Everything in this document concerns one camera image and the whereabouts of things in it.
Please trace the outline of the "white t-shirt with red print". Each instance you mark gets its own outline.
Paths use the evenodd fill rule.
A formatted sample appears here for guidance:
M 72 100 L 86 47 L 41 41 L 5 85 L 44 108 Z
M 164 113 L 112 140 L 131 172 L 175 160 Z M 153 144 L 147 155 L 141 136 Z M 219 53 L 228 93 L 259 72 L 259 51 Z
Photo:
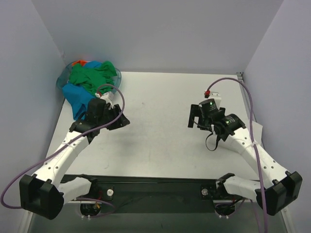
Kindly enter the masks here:
M 253 135 L 254 140 L 258 142 L 259 145 L 262 145 L 262 130 L 263 126 L 255 121 L 252 121 L 252 123 L 249 124 L 249 131 Z

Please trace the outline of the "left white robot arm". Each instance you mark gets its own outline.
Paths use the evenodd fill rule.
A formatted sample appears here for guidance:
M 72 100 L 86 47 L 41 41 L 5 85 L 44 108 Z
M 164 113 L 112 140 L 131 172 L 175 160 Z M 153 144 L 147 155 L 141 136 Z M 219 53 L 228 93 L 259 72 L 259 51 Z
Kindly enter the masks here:
M 61 145 L 52 157 L 32 175 L 19 181 L 22 209 L 52 220 L 63 206 L 79 198 L 92 200 L 98 196 L 97 179 L 78 175 L 72 181 L 62 179 L 77 156 L 90 145 L 101 129 L 115 130 L 127 126 L 124 106 L 113 105 L 109 100 L 92 99 L 86 112 L 72 123 Z

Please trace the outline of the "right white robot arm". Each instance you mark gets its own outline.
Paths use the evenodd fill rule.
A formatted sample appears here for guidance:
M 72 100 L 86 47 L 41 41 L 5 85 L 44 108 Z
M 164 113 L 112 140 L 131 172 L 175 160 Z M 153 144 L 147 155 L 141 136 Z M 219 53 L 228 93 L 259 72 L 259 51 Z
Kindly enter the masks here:
M 247 180 L 227 173 L 216 181 L 215 192 L 220 198 L 238 195 L 256 200 L 270 216 L 276 215 L 297 199 L 303 178 L 298 172 L 290 172 L 255 140 L 250 128 L 236 114 L 225 114 L 215 99 L 207 99 L 190 106 L 188 127 L 209 131 L 216 138 L 215 144 L 238 153 L 257 173 L 259 181 Z

